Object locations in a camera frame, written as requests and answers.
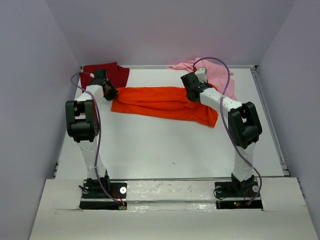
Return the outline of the orange t-shirt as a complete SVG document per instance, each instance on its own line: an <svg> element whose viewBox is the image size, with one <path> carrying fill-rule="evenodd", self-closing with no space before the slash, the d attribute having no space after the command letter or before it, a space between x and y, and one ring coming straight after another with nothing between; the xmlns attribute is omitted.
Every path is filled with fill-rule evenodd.
<svg viewBox="0 0 320 240"><path fill-rule="evenodd" d="M112 101L111 111L177 121L197 122L214 128L216 110L187 98L186 90L176 86L122 87Z"/></svg>

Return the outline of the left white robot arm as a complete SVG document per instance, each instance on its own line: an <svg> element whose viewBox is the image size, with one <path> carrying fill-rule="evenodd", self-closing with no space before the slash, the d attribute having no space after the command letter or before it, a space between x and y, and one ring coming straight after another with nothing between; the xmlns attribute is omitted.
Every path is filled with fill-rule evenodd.
<svg viewBox="0 0 320 240"><path fill-rule="evenodd" d="M87 179L83 192L93 192L104 198L110 194L111 180L100 157L102 121L97 101L112 101L118 91L107 77L107 70L97 69L94 73L81 72L91 78L85 88L77 86L82 94L65 103L67 134L78 145L84 159Z"/></svg>

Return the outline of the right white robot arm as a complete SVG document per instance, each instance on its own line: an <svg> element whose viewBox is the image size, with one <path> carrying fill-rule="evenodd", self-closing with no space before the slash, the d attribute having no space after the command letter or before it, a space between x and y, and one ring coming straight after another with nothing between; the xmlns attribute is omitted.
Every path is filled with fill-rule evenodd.
<svg viewBox="0 0 320 240"><path fill-rule="evenodd" d="M208 83L203 69L188 73L181 80L190 101L219 113L235 149L231 180L215 184L216 198L258 197L261 183L255 177L260 177L261 174L253 166L253 155L262 134L262 125L256 106L250 101L241 103L221 94Z"/></svg>

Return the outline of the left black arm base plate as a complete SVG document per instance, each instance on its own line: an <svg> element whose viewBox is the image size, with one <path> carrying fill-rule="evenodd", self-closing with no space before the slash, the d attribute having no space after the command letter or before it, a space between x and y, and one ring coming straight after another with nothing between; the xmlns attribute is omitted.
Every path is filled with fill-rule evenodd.
<svg viewBox="0 0 320 240"><path fill-rule="evenodd" d="M128 183L125 181L111 181L108 191L111 197L106 195L96 180L92 184L84 181L78 187L82 191L79 203L79 208L82 210L127 210Z"/></svg>

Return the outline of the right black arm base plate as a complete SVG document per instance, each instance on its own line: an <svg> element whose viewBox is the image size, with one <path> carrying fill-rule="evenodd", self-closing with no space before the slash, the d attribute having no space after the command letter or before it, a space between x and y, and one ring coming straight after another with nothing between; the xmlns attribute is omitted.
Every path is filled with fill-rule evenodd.
<svg viewBox="0 0 320 240"><path fill-rule="evenodd" d="M217 210L263 209L261 195L256 196L259 185L253 185L236 192L232 189L231 181L218 181L214 184L213 195L216 198Z"/></svg>

